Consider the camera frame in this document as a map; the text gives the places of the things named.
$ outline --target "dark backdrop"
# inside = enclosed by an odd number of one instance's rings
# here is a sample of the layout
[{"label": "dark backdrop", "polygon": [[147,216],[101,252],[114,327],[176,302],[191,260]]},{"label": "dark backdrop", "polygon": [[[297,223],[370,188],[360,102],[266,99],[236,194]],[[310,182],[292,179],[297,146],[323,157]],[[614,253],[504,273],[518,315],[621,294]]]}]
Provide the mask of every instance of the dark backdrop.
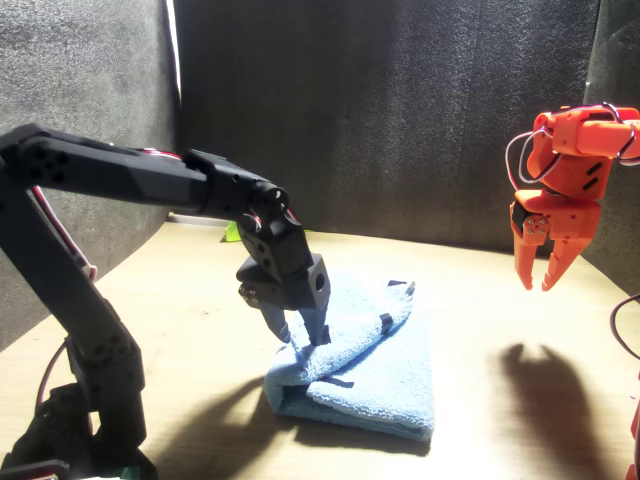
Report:
[{"label": "dark backdrop", "polygon": [[[163,0],[0,0],[0,134],[39,122],[119,145],[174,148],[177,91],[165,13]],[[167,213],[47,196],[101,275]],[[0,251],[0,350],[47,314]]]},{"label": "dark backdrop", "polygon": [[[640,106],[637,0],[176,9],[180,143],[280,183],[316,230],[512,251],[508,140],[583,98]],[[585,254],[627,290],[640,290],[639,177],[614,168]]]},{"label": "dark backdrop", "polygon": [[[602,0],[585,101],[640,108],[640,2]],[[615,165],[585,258],[627,293],[640,291],[640,167]]]}]

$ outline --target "wooden table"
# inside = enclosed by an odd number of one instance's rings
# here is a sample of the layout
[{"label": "wooden table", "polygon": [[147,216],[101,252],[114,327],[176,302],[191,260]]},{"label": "wooden table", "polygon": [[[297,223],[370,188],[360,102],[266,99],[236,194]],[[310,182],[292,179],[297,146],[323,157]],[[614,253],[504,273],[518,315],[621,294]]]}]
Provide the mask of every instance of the wooden table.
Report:
[{"label": "wooden table", "polygon": [[[237,295],[242,245],[222,228],[165,224],[99,281],[143,352],[148,438],[164,479],[622,479],[638,364],[608,316],[625,298],[579,259],[551,292],[525,291],[509,255],[310,233],[329,268],[414,279],[431,321],[436,430],[428,449],[275,418],[261,392],[278,341]],[[640,348],[640,308],[619,316]],[[0,453],[31,420],[63,330],[48,318],[0,353]],[[72,381],[60,361],[50,386]]]}]

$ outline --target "green object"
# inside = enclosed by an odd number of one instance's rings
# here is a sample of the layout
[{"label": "green object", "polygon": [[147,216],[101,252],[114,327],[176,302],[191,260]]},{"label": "green object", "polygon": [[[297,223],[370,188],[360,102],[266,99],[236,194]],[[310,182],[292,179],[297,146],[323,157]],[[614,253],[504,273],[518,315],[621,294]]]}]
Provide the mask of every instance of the green object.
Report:
[{"label": "green object", "polygon": [[140,468],[139,467],[127,467],[123,470],[122,475],[120,475],[122,480],[139,480],[140,479]]},{"label": "green object", "polygon": [[229,222],[227,228],[224,230],[225,242],[239,242],[240,233],[238,233],[238,224],[236,222]]}]

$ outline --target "light blue cloth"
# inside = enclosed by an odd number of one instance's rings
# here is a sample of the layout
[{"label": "light blue cloth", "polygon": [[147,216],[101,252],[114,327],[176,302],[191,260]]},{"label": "light blue cloth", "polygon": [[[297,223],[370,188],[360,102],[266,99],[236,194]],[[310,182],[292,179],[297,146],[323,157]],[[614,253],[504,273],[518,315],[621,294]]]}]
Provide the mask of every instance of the light blue cloth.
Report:
[{"label": "light blue cloth", "polygon": [[265,377],[273,411],[429,439],[434,427],[429,324],[413,313],[414,285],[346,273],[332,275],[331,282],[331,343],[313,347],[302,317],[296,314],[289,322],[291,342],[277,352]]}]

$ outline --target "orange bracket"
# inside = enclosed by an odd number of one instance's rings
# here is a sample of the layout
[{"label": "orange bracket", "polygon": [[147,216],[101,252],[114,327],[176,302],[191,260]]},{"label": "orange bracket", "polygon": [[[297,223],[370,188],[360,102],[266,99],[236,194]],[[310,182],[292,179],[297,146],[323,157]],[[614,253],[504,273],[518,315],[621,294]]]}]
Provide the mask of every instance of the orange bracket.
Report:
[{"label": "orange bracket", "polygon": [[541,113],[527,170],[546,190],[518,190],[511,204],[516,271],[527,290],[537,247],[555,242],[542,290],[551,289],[595,235],[613,159],[640,156],[640,113],[608,105]]}]

